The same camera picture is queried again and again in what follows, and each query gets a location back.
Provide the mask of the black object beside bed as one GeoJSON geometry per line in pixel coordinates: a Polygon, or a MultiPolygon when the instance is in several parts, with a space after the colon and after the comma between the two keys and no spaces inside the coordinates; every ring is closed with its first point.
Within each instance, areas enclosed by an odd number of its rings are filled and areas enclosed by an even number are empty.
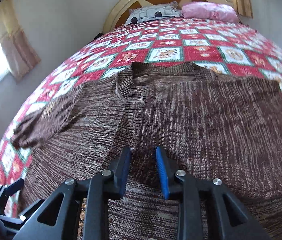
{"type": "Polygon", "coordinates": [[[93,39],[93,40],[96,40],[96,39],[98,39],[98,38],[102,37],[102,35],[103,35],[103,33],[98,33],[98,34],[94,37],[94,39],[93,39]]]}

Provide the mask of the side window beige curtain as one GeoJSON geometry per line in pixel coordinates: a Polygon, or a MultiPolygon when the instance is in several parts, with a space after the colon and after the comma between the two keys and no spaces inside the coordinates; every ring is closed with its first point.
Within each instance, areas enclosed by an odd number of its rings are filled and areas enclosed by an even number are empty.
{"type": "Polygon", "coordinates": [[[41,62],[18,22],[13,0],[0,2],[0,44],[8,62],[8,70],[16,81],[23,79],[41,62]]]}

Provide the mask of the red patchwork bedspread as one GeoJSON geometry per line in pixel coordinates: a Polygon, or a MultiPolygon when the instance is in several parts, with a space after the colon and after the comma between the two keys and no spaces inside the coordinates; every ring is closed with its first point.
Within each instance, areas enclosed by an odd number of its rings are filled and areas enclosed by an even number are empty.
{"type": "Polygon", "coordinates": [[[218,74],[275,80],[282,91],[282,49],[244,24],[169,18],[117,27],[65,60],[23,103],[0,141],[0,185],[25,178],[31,165],[31,150],[18,150],[10,141],[25,116],[134,61],[165,67],[191,61],[218,74]]]}

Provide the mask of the grey patterned pillow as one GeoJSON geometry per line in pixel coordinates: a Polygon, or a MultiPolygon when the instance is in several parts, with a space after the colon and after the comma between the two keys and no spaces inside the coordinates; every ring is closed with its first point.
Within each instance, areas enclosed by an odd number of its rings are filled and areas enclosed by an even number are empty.
{"type": "Polygon", "coordinates": [[[176,1],[157,4],[148,7],[142,7],[129,10],[129,17],[125,21],[124,25],[137,24],[143,22],[149,22],[154,20],[162,20],[170,17],[181,17],[181,11],[177,8],[178,3],[176,1]]]}

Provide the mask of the brown knitted sweater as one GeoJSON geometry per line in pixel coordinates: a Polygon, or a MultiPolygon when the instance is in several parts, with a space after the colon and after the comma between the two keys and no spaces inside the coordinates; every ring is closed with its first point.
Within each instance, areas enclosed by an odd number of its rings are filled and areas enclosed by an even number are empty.
{"type": "Polygon", "coordinates": [[[160,195],[155,147],[198,179],[221,179],[272,239],[282,239],[282,93],[274,80],[217,74],[191,62],[134,62],[75,86],[27,114],[15,148],[32,163],[19,209],[67,178],[132,152],[125,196],[110,201],[111,239],[175,239],[176,202],[160,195]]]}

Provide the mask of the pink pillow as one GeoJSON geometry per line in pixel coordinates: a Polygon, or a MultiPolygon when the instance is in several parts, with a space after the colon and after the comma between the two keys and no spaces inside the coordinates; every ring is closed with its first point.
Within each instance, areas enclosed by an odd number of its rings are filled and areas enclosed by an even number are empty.
{"type": "Polygon", "coordinates": [[[236,11],[226,4],[191,2],[182,6],[181,13],[184,18],[199,18],[229,23],[240,22],[236,11]]]}

